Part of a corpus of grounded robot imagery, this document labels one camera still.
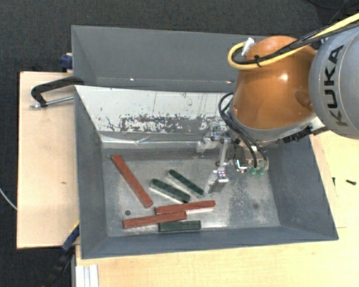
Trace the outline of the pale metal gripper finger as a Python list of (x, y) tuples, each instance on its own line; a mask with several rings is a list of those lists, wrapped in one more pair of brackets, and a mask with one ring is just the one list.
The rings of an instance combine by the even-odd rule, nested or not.
[(208, 193), (220, 193), (228, 182), (225, 168), (214, 170), (209, 181)]
[(196, 152), (205, 152), (207, 150), (220, 147), (221, 138), (214, 132), (207, 133), (200, 141), (197, 142)]

